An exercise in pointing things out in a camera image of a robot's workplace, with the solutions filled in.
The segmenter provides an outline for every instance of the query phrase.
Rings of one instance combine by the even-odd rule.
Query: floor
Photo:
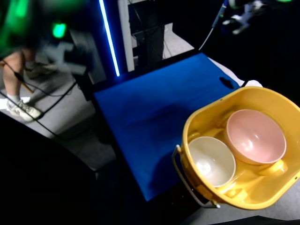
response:
[[[166,25],[164,49],[164,56],[166,58],[191,49],[192,46],[172,32],[172,24]],[[239,80],[230,70],[222,65],[218,66],[220,66],[222,70],[234,78],[239,84],[243,84],[243,81]],[[59,64],[59,69],[59,73],[55,73],[49,77],[42,76],[30,82],[52,94],[64,93],[73,83],[73,78],[68,72],[66,66],[63,64]],[[249,85],[259,85],[259,83],[256,81],[251,81]],[[1,90],[4,91],[3,85],[0,85],[0,87]],[[30,104],[33,104],[42,111],[45,111],[57,99],[55,97],[45,96],[38,90],[36,90],[33,95],[30,95],[26,90],[22,89],[21,96],[30,97]],[[6,110],[1,110],[1,112],[9,115],[9,112]],[[97,126],[99,129],[101,129],[101,124],[95,117],[95,109],[92,103],[85,100],[82,92],[77,86],[68,96],[66,96],[56,107],[54,107],[39,121],[54,133],[63,137],[76,136],[91,126]],[[104,168],[105,165],[109,165],[116,159],[112,147],[109,144],[100,141],[96,133],[92,130],[88,130],[86,133],[72,141],[62,141],[58,138],[55,138],[51,133],[46,131],[36,122],[25,124],[42,135],[62,144],[93,170]],[[113,192],[110,192],[110,190],[117,185],[114,184],[114,180],[110,179],[105,182],[105,184],[108,186],[108,195],[113,194]],[[208,225],[239,218],[247,218],[254,215],[284,220],[300,219],[299,208],[300,182],[298,181],[286,192],[284,196],[279,199],[277,203],[267,209],[247,211],[223,204],[221,209],[199,209],[193,215],[187,218],[182,224]]]

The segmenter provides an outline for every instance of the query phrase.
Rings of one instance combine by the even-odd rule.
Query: shoe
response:
[[[25,68],[26,76],[29,79],[37,78],[40,75],[50,75],[57,71],[57,66],[55,64],[42,64],[37,63],[37,66],[33,69]]]
[[[33,121],[33,118],[38,119],[42,115],[39,110],[25,104],[22,100],[20,100],[16,104],[19,107],[9,101],[7,102],[7,107],[13,116],[20,116],[26,121]]]

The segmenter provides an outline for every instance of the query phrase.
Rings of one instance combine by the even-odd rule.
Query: blue table surface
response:
[[[94,93],[147,201],[180,180],[171,155],[189,115],[238,88],[200,53]]]

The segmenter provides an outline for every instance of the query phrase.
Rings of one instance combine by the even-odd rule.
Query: white sock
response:
[[[18,102],[21,100],[20,95],[9,95],[9,94],[8,94],[7,97],[8,97],[9,99],[11,99],[11,100],[12,100],[13,102],[15,102],[15,103],[18,103]],[[12,103],[10,100],[7,101],[7,104],[8,104],[8,106],[10,106],[10,107],[15,106],[15,104]]]
[[[35,61],[26,62],[25,66],[27,69],[34,69],[37,66],[37,62]]]

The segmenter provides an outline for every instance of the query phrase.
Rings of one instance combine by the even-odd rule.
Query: bucket handle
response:
[[[187,183],[187,181],[185,180],[184,176],[182,175],[180,169],[178,168],[176,161],[175,161],[175,157],[176,155],[180,152],[180,146],[177,144],[176,148],[172,154],[172,160],[173,160],[173,164],[174,167],[176,169],[176,172],[178,173],[181,181],[183,182],[184,186],[186,187],[186,189],[189,191],[189,193],[191,194],[191,196],[193,197],[193,199],[203,208],[207,208],[207,209],[215,209],[215,208],[221,208],[220,204],[218,204],[215,201],[211,201],[211,204],[204,204],[203,202],[201,202],[199,200],[199,198],[194,194],[193,190],[191,189],[191,187],[189,186],[189,184]]]

